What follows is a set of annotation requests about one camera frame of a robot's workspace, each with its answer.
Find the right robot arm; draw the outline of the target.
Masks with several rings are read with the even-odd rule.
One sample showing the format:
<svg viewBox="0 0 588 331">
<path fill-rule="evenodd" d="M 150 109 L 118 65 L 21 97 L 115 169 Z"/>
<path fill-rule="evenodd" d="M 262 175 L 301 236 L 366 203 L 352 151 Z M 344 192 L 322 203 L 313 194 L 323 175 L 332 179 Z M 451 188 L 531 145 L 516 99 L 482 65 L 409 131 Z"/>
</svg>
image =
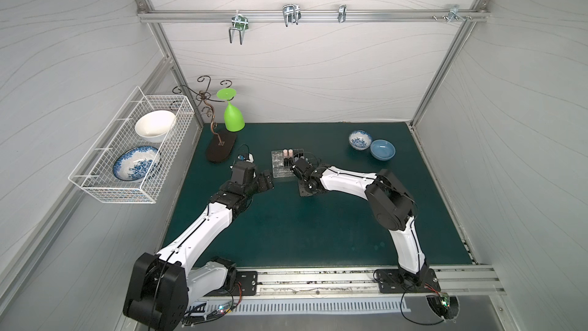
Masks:
<svg viewBox="0 0 588 331">
<path fill-rule="evenodd" d="M 298 159 L 290 171 L 312 195 L 342 192 L 368 202 L 376 221 L 390 233 L 398 254 L 398 281 L 419 287 L 429 271 L 415 228 L 416 202 L 391 171 L 357 173 L 336 166 L 314 166 Z"/>
</svg>

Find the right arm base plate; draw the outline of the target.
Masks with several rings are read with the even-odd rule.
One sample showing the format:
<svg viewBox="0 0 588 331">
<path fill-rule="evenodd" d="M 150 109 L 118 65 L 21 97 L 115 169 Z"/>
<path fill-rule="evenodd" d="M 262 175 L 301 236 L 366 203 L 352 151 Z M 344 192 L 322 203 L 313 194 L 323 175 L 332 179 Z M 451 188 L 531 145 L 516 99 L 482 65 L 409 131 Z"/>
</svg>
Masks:
<svg viewBox="0 0 588 331">
<path fill-rule="evenodd" d="M 377 269 L 372 273 L 381 294 L 437 294 L 441 287 L 432 268 L 425 267 L 418 274 L 403 269 Z"/>
</svg>

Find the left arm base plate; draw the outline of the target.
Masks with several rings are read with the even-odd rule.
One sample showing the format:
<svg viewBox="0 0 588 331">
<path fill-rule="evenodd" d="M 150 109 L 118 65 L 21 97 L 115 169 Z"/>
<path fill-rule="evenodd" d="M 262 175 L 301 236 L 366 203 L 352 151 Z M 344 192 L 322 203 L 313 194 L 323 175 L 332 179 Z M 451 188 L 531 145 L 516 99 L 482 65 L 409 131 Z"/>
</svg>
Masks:
<svg viewBox="0 0 588 331">
<path fill-rule="evenodd" d="M 241 294 L 244 297 L 252 297 L 257 294 L 257 271 L 236 271 L 231 278 L 229 290 L 236 297 Z"/>
</svg>

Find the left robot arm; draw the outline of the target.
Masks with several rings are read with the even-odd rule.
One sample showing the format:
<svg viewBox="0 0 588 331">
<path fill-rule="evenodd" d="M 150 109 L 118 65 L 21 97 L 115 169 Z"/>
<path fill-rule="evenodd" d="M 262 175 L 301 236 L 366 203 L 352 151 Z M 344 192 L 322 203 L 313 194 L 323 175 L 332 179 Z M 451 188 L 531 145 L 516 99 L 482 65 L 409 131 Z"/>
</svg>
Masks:
<svg viewBox="0 0 588 331">
<path fill-rule="evenodd" d="M 236 162 L 231 178 L 211 196 L 206 208 L 172 243 L 155 254 L 144 253 L 134 263 L 122 307 L 125 317 L 154 330 L 173 330 L 179 324 L 217 320 L 234 302 L 209 314 L 196 314 L 194 302 L 221 291 L 231 295 L 237 285 L 234 262 L 215 257 L 195 270 L 208 246 L 245 212 L 255 194 L 273 189 L 270 171 L 250 161 Z"/>
</svg>

